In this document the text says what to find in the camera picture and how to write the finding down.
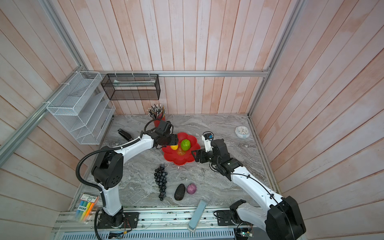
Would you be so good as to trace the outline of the green bumpy fake fruit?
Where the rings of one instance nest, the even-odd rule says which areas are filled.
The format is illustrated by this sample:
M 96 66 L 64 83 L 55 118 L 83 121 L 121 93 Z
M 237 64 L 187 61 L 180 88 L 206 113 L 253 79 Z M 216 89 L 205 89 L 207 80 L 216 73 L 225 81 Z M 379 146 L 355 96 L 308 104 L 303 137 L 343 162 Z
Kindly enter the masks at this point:
M 188 151 L 191 149 L 191 142 L 188 139 L 184 139 L 181 141 L 180 147 L 183 151 Z

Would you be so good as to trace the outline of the yellow fake pear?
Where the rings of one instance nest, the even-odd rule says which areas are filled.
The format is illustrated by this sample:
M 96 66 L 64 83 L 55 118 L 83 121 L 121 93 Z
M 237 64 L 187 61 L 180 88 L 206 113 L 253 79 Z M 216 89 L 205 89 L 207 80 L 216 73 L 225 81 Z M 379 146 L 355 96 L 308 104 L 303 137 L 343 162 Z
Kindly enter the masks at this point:
M 179 148 L 179 146 L 178 146 L 178 145 L 173 145 L 173 146 L 170 146 L 170 148 L 171 148 L 172 150 L 176 151 L 176 150 Z

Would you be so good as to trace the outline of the red flower-shaped fruit bowl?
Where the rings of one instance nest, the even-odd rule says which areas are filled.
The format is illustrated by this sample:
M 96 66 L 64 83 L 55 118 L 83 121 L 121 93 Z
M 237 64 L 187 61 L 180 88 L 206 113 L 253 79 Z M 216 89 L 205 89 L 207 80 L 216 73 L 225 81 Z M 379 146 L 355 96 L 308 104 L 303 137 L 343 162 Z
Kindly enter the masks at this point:
M 201 148 L 197 138 L 194 137 L 193 135 L 189 135 L 183 132 L 178 133 L 177 135 L 179 140 L 179 143 L 178 143 L 179 148 L 176 151 L 172 150 L 170 146 L 163 148 L 162 151 L 164 153 L 164 159 L 168 162 L 174 163 L 177 166 L 183 166 L 186 163 L 194 162 L 195 159 L 192 156 L 191 151 L 199 150 Z M 188 139 L 191 142 L 191 149 L 186 152 L 183 151 L 180 147 L 181 141 L 184 139 Z

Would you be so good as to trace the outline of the purple fake fruit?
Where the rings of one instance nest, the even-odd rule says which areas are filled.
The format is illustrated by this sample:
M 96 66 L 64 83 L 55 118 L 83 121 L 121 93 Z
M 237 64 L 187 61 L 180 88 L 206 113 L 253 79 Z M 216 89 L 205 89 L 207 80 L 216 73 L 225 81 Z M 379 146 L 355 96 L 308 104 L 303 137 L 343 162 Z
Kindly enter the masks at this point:
M 193 195 L 196 193 L 197 191 L 197 186 L 195 184 L 189 184 L 186 188 L 187 190 L 187 193 L 190 194 L 190 195 Z

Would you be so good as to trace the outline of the dark fake avocado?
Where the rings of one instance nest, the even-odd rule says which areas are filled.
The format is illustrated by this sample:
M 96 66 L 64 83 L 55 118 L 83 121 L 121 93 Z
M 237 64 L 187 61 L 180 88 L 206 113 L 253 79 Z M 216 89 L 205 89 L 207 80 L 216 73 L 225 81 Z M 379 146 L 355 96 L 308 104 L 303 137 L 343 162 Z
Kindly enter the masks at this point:
M 176 191 L 174 193 L 174 199 L 176 201 L 181 201 L 184 196 L 185 196 L 185 192 L 186 192 L 186 187 L 184 184 L 179 184 L 178 187 L 176 188 Z

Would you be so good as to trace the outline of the dark fake grape bunch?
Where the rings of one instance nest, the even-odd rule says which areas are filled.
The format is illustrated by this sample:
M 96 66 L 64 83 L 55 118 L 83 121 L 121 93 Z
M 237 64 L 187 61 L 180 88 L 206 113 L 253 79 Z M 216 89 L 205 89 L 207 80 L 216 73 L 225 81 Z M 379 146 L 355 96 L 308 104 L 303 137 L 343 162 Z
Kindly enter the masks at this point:
M 166 189 L 167 189 L 167 175 L 168 173 L 165 170 L 165 164 L 160 164 L 158 168 L 155 169 L 154 179 L 159 187 L 159 199 L 163 201 L 166 197 Z

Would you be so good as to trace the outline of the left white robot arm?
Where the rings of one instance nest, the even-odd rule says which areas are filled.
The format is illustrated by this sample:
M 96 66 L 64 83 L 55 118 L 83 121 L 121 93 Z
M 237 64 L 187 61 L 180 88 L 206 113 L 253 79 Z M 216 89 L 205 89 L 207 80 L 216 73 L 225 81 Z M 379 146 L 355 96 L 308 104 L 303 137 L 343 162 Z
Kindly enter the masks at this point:
M 91 174 L 101 193 L 105 214 L 113 217 L 123 209 L 118 184 L 123 177 L 124 164 L 146 150 L 176 145 L 178 136 L 173 133 L 173 129 L 171 122 L 160 120 L 158 127 L 144 129 L 139 137 L 123 145 L 114 148 L 103 147 L 97 154 Z

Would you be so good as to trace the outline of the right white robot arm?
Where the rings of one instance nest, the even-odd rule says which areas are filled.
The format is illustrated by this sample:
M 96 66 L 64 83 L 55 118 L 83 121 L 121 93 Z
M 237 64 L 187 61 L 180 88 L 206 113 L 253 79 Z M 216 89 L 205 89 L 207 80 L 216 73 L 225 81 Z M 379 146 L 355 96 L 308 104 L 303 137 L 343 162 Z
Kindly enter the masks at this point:
M 241 200 L 231 206 L 239 222 L 250 223 L 264 230 L 271 240 L 297 240 L 306 226 L 297 201 L 283 197 L 254 177 L 237 159 L 230 156 L 223 139 L 202 136 L 204 148 L 192 151 L 197 163 L 210 163 L 213 170 L 241 187 L 258 204 L 257 207 Z

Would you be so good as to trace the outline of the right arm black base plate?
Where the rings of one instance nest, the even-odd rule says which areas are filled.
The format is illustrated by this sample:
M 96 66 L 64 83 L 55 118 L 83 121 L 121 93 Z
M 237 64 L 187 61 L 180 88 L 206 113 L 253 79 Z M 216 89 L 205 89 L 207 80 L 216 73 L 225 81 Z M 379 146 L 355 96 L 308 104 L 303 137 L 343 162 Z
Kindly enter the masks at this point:
M 217 210 L 214 212 L 219 226 L 234 226 L 241 221 L 233 210 Z

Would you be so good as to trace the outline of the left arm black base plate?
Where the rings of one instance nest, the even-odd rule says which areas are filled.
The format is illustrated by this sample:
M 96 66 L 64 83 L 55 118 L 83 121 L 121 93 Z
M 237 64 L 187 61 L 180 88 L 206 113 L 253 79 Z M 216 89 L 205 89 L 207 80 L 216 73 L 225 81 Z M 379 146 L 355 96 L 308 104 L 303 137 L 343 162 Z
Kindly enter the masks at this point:
M 135 229 L 139 221 L 139 212 L 118 212 L 114 216 L 105 213 L 98 215 L 97 229 Z

